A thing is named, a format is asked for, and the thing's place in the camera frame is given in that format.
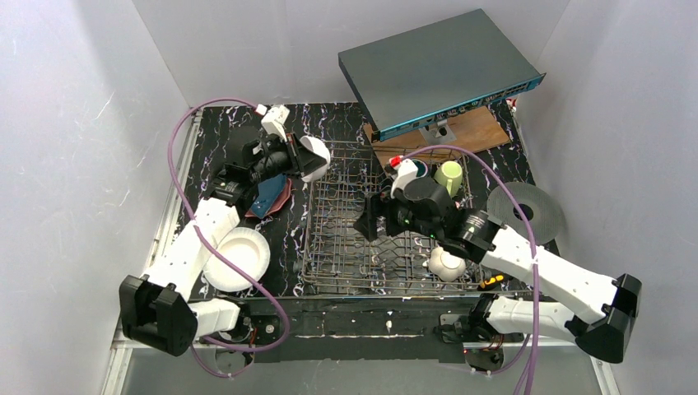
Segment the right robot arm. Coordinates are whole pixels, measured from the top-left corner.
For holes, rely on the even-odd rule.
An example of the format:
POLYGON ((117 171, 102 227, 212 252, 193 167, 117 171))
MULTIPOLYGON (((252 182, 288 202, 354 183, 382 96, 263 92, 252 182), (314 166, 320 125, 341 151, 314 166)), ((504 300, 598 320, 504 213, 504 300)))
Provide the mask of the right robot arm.
POLYGON ((373 193, 353 224, 366 240, 411 231, 433 239, 451 256, 521 280, 551 301, 484 295, 468 316, 480 333, 530 333, 573 342, 599 360, 624 361, 639 315, 642 282, 624 273, 598 274, 538 247, 482 210, 460 208, 431 178, 373 193))

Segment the patterned white bowl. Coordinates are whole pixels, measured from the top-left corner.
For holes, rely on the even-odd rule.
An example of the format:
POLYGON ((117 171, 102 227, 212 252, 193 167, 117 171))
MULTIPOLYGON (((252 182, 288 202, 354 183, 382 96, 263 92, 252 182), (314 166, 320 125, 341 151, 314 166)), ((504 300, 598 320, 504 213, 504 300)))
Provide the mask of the patterned white bowl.
POLYGON ((303 136, 300 143, 305 149, 302 156, 304 173, 301 179, 305 183, 321 179, 326 174, 331 161, 329 149, 317 137, 303 136))

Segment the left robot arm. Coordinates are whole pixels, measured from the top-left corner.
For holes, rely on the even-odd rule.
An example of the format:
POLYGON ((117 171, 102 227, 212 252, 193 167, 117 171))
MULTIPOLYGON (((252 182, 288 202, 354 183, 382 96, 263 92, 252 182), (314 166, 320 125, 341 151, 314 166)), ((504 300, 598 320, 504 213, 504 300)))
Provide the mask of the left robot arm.
POLYGON ((192 302, 194 284, 205 276, 225 292, 257 285, 268 269, 271 249, 261 233, 240 221, 258 198, 258 186, 279 175, 308 183, 327 171, 331 153, 317 137, 261 137, 252 127, 238 131, 246 143, 228 148, 186 226, 141 276, 126 276, 120 284, 125 337, 181 356, 200 337, 235 329, 242 303, 227 298, 192 302))

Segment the dark green mug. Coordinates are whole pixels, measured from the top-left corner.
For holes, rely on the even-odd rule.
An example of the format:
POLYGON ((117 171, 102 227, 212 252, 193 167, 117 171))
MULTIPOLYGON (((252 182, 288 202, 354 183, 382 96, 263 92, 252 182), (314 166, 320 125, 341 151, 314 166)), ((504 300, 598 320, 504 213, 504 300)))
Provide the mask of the dark green mug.
POLYGON ((412 159, 412 163, 416 166, 416 177, 423 178, 430 174, 429 165, 423 160, 412 159))

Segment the light green mug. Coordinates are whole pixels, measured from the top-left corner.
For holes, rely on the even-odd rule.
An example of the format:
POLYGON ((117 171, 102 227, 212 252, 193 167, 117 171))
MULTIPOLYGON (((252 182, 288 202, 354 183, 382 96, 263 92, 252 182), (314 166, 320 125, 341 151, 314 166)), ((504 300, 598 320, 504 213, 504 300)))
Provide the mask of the light green mug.
POLYGON ((463 183, 463 167, 457 161, 448 160, 438 167, 433 178, 454 198, 463 183))

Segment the pink mug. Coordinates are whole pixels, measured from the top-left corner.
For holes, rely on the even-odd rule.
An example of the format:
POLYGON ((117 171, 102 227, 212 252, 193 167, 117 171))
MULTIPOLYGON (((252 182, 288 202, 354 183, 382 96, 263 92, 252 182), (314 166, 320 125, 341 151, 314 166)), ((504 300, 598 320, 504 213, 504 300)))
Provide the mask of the pink mug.
POLYGON ((442 247, 436 247, 430 252, 427 269, 441 281, 451 282, 466 272, 466 263, 464 259, 448 253, 442 247))

